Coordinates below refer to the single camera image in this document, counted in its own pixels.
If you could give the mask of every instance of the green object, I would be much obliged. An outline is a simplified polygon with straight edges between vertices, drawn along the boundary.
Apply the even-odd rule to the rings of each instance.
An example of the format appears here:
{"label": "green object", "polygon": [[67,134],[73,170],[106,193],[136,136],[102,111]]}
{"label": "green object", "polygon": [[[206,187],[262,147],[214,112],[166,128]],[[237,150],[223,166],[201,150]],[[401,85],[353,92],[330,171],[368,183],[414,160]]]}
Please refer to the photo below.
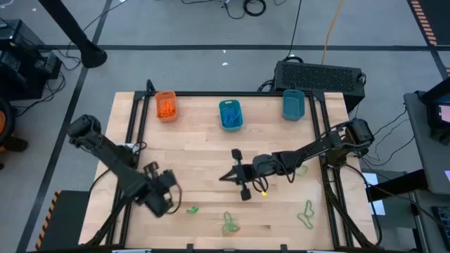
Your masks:
{"label": "green object", "polygon": [[224,221],[225,224],[222,226],[223,235],[229,235],[230,233],[239,231],[240,228],[236,223],[234,223],[233,218],[231,218],[231,214],[229,212],[224,212]]}
{"label": "green object", "polygon": [[302,166],[300,166],[300,168],[304,168],[304,169],[299,173],[296,172],[295,175],[304,176],[308,172],[308,166],[302,164]]}
{"label": "green object", "polygon": [[198,210],[199,210],[198,207],[193,206],[191,209],[187,209],[187,210],[186,210],[186,213],[187,213],[187,214],[197,214]]}
{"label": "green object", "polygon": [[304,207],[304,213],[298,214],[297,218],[303,222],[304,226],[306,226],[309,230],[313,229],[314,226],[312,225],[310,218],[314,216],[314,211],[312,210],[312,203],[311,200],[307,201],[307,205]]}

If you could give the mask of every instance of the screen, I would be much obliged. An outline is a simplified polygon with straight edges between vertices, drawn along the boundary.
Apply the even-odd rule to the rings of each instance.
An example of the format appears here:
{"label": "screen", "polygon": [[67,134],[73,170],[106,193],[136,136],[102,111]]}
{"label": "screen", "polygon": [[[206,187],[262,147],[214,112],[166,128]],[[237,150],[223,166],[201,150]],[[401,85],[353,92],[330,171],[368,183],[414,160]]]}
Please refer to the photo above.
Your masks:
{"label": "screen", "polygon": [[441,119],[447,123],[450,123],[450,105],[439,105],[439,111]]}

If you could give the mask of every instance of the orange object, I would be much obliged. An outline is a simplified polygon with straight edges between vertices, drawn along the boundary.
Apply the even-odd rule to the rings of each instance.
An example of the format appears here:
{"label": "orange object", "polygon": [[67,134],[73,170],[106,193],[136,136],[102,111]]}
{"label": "orange object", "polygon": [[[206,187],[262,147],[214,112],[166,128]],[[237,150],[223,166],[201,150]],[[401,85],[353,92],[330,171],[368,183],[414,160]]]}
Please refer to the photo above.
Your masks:
{"label": "orange object", "polygon": [[176,95],[173,91],[160,91],[155,94],[157,118],[162,122],[176,120]]}
{"label": "orange object", "polygon": [[3,133],[3,130],[5,129],[5,124],[6,124],[6,116],[2,111],[0,111],[0,134]]}

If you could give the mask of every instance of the black metal stand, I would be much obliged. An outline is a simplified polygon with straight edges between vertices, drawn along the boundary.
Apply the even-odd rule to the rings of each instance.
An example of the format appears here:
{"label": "black metal stand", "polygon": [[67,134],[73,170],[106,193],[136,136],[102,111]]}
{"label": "black metal stand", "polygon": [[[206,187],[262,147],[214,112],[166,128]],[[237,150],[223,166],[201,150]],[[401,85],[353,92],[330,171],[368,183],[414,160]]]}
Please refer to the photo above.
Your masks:
{"label": "black metal stand", "polygon": [[105,63],[108,56],[105,51],[92,43],[83,32],[77,21],[70,14],[61,0],[39,0],[55,22],[66,33],[73,44],[77,45],[82,55],[84,67],[98,67]]}
{"label": "black metal stand", "polygon": [[381,191],[399,195],[402,193],[409,193],[413,190],[424,190],[428,188],[427,179],[423,169],[408,173],[396,179],[391,179],[384,183],[379,183],[375,187],[371,186],[366,189],[367,195],[372,197],[372,201],[381,200],[391,195]]}
{"label": "black metal stand", "polygon": [[[127,131],[127,139],[126,142],[131,142],[131,135],[133,133],[134,129],[134,122],[136,120],[136,113],[138,108],[139,101],[143,98],[144,105],[142,107],[142,113],[141,113],[141,120],[139,124],[139,131],[138,131],[138,138],[137,141],[142,141],[143,139],[143,131],[145,129],[145,123],[146,118],[148,114],[148,104],[150,97],[154,96],[156,94],[156,91],[151,84],[151,82],[147,83],[147,90],[146,91],[136,91],[134,94],[134,100],[133,105],[131,107],[131,114],[129,119],[129,127]],[[224,91],[224,92],[217,92],[217,91],[177,91],[177,96],[234,96],[234,97],[240,97],[240,96],[258,96],[258,97],[265,97],[265,96],[278,96],[282,97],[282,92],[269,92],[269,93],[260,93],[260,92],[233,92],[233,91]],[[320,127],[319,127],[319,119],[317,117],[316,112],[316,105],[314,102],[314,96],[316,94],[312,94],[310,92],[305,92],[306,98],[309,100],[309,104],[311,107],[311,115],[312,115],[312,121],[314,125],[314,133],[316,135],[316,138],[321,137]],[[326,104],[325,104],[325,98],[322,95],[318,95],[318,100],[321,102],[321,112],[323,114],[323,123],[326,127],[326,129],[330,128],[330,122],[328,119],[328,113],[326,110]],[[364,237],[361,232],[359,232],[356,224],[352,221],[351,217],[347,214],[346,206],[345,206],[345,198],[344,193],[342,190],[342,183],[340,181],[340,175],[339,173],[335,173],[335,182],[336,184],[336,192],[337,195],[333,193],[333,189],[330,186],[330,181],[328,178],[328,163],[325,160],[324,156],[321,156],[320,158],[321,163],[321,174],[322,174],[322,181],[323,181],[323,189],[326,194],[326,206],[328,211],[328,219],[330,223],[330,230],[331,230],[331,238],[333,241],[333,247],[337,251],[343,251],[343,252],[396,252],[396,251],[389,251],[384,249],[378,249],[378,248],[367,248],[370,247],[371,243],[367,240],[362,240],[361,242],[364,245],[364,247],[354,247],[352,238],[353,234],[355,234],[355,237],[361,238]],[[119,188],[116,189],[116,195],[115,195],[115,201],[113,203],[113,207],[116,206],[118,200],[120,199],[122,195],[122,192]],[[346,243],[347,246],[341,246],[339,241],[339,234],[338,234],[338,227],[336,224],[336,218],[335,218],[335,210],[339,213],[339,215],[342,217],[343,221],[346,221],[343,223],[343,227],[345,230],[345,237],[346,237]],[[130,212],[131,207],[127,207],[126,211],[124,213],[123,217],[123,224],[121,227],[120,232],[120,245],[125,245],[125,242],[127,240],[127,232],[128,232],[128,226],[129,226],[129,218],[130,218]],[[113,234],[115,231],[115,226],[112,226],[111,230],[108,233],[106,244],[111,244],[113,241]],[[227,252],[227,250],[217,250],[217,249],[202,249],[202,252]],[[152,252],[198,252],[198,250],[193,249],[193,245],[188,245],[186,249],[152,249]],[[259,252],[259,250],[231,250],[230,252]],[[303,250],[287,250],[287,247],[281,247],[280,250],[269,250],[265,252],[306,252]]]}

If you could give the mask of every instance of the black metal frame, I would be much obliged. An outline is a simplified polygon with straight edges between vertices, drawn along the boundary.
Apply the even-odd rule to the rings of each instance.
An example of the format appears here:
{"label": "black metal frame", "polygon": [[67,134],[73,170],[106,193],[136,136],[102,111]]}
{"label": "black metal frame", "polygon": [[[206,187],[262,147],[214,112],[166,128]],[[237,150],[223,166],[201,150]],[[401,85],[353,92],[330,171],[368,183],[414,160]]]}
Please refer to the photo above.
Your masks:
{"label": "black metal frame", "polygon": [[[145,129],[146,124],[146,118],[148,114],[148,104],[150,101],[150,97],[154,96],[156,94],[156,90],[154,86],[151,84],[150,80],[147,81],[147,90],[146,91],[136,91],[134,93],[133,98],[133,105],[131,107],[131,114],[129,118],[129,126],[127,129],[127,137],[126,137],[126,143],[130,143],[132,139],[132,133],[134,129],[134,122],[136,121],[136,113],[138,109],[138,103],[143,98],[143,107],[142,107],[142,113],[141,113],[141,119],[139,124],[139,130],[138,130],[138,138],[137,143],[141,142],[143,140],[143,131]],[[283,96],[283,92],[269,92],[269,93],[260,93],[260,92],[247,92],[247,91],[176,91],[177,96],[259,96],[259,97],[273,97]],[[321,105],[321,112],[323,115],[323,124],[325,126],[325,130],[328,130],[330,128],[330,121],[328,118],[328,112],[326,109],[325,104],[325,97],[323,93],[312,93],[312,92],[305,92],[305,96],[309,99],[309,105],[311,108],[311,115],[312,115],[312,122],[314,125],[314,133],[316,138],[320,138],[321,131],[319,126],[319,119],[317,117],[317,111],[316,111],[316,104],[314,102],[314,98],[317,98],[317,100],[320,102]],[[325,161],[324,156],[319,157],[319,161],[321,164],[321,174],[322,174],[322,181],[323,181],[323,188],[325,191],[331,190],[328,178],[328,165]],[[334,180],[335,180],[335,186],[336,186],[336,193],[337,193],[337,199],[339,203],[342,205],[342,211],[346,212],[346,205],[345,205],[345,198],[344,198],[344,192],[342,189],[342,182],[340,179],[340,173],[339,171],[334,171]],[[122,195],[121,190],[116,187],[115,192],[115,198],[114,202],[112,204],[112,207],[114,208],[116,204],[118,203],[118,200],[120,199]],[[391,251],[391,250],[385,250],[385,249],[373,249],[373,248],[360,248],[360,247],[354,247],[353,244],[353,237],[352,233],[350,232],[350,229],[348,226],[342,222],[344,232],[345,232],[345,238],[347,246],[340,245],[339,241],[339,232],[336,224],[336,218],[335,218],[335,210],[334,206],[332,205],[331,201],[326,198],[326,206],[328,211],[328,219],[330,222],[330,231],[331,231],[331,238],[333,241],[333,247],[337,251],[342,252],[384,252],[384,253],[395,253],[399,251]],[[120,231],[120,240],[119,245],[124,245],[127,241],[127,234],[128,234],[128,226],[129,226],[129,217],[131,212],[131,205],[127,205],[124,212],[122,227]],[[111,229],[108,231],[106,244],[111,245],[113,243],[113,236],[115,231],[115,223],[112,225]],[[187,244],[186,249],[152,249],[152,252],[187,252],[187,253],[194,253],[194,252],[203,252],[203,253],[216,253],[220,252],[219,249],[193,249],[192,244]],[[265,252],[265,253],[287,253],[287,252],[307,252],[307,250],[288,250],[287,245],[280,245],[280,249],[275,250],[241,250],[241,249],[234,249],[230,250],[230,252]]]}

